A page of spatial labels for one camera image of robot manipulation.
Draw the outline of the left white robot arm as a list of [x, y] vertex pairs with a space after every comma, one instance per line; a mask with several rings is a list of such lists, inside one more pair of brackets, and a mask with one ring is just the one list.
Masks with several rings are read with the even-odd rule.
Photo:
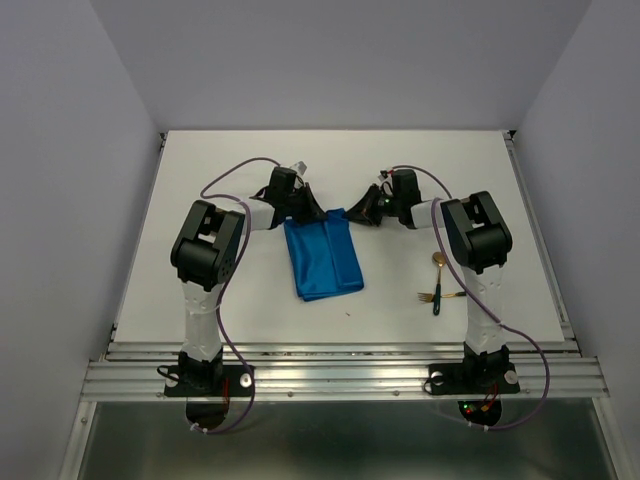
[[170, 387], [212, 394], [223, 386], [223, 345], [218, 314], [247, 235], [272, 230], [287, 219], [302, 224], [322, 222], [327, 214], [302, 180], [306, 165], [276, 166], [266, 187], [248, 198], [224, 195], [241, 210], [224, 210], [205, 200], [195, 201], [171, 250], [185, 300], [185, 340], [177, 368], [162, 370]]

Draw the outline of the blue cloth napkin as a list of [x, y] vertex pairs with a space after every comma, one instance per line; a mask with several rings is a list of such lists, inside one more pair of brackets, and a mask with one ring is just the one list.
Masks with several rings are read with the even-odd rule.
[[296, 293], [305, 302], [359, 292], [364, 278], [343, 208], [322, 222], [286, 220], [284, 232]]

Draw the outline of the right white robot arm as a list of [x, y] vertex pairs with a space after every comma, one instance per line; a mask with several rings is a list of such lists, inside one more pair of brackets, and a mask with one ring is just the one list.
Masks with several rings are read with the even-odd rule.
[[501, 281], [512, 235], [487, 191], [464, 199], [424, 200], [416, 170], [393, 168], [380, 172], [364, 196], [344, 214], [350, 222], [379, 226], [391, 217], [408, 229], [444, 227], [453, 261], [460, 266], [467, 299], [467, 331], [459, 363], [432, 363], [424, 390], [431, 395], [481, 393], [506, 385], [519, 390], [509, 359], [501, 312]]

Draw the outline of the gold spoon green handle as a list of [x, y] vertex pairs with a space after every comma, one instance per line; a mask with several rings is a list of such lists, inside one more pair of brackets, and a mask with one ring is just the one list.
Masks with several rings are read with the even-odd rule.
[[433, 297], [433, 315], [439, 316], [441, 311], [441, 299], [442, 299], [442, 273], [447, 265], [445, 256], [442, 252], [437, 251], [432, 255], [432, 261], [437, 266], [436, 286]]

